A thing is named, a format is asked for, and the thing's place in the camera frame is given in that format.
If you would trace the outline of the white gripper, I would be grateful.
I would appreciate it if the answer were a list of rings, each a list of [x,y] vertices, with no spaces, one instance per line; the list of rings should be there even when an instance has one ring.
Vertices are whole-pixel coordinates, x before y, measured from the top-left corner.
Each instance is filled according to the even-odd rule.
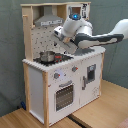
[[[70,37],[67,35],[65,30],[63,29],[62,26],[58,26],[54,29],[54,37],[56,38],[56,41],[60,45],[68,45],[70,42]]]

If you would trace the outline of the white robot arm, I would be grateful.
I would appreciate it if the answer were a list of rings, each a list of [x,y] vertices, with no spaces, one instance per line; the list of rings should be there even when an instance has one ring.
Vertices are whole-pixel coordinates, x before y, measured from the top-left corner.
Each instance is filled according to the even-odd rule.
[[[107,34],[93,35],[92,24],[79,14],[72,13],[62,26],[54,29],[52,38],[69,53],[74,53],[77,48],[118,43],[128,38],[128,19],[120,20]]]

